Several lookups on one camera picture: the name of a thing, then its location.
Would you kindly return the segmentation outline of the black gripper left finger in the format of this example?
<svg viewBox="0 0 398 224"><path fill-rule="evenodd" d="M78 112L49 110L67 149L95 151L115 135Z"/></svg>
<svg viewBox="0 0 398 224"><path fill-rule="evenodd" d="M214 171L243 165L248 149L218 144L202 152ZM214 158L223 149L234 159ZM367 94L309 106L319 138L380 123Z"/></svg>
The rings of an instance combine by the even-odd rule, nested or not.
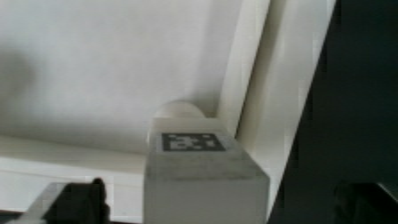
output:
<svg viewBox="0 0 398 224"><path fill-rule="evenodd" d="M110 224L104 183L51 183L15 224Z"/></svg>

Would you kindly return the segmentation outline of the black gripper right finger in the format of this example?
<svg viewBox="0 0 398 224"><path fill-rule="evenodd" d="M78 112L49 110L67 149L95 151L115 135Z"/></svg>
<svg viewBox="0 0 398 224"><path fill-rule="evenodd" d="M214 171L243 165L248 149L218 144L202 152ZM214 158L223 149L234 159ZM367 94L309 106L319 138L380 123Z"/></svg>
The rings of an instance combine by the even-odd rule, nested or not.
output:
<svg viewBox="0 0 398 224"><path fill-rule="evenodd" d="M398 224L398 184L337 184L332 224Z"/></svg>

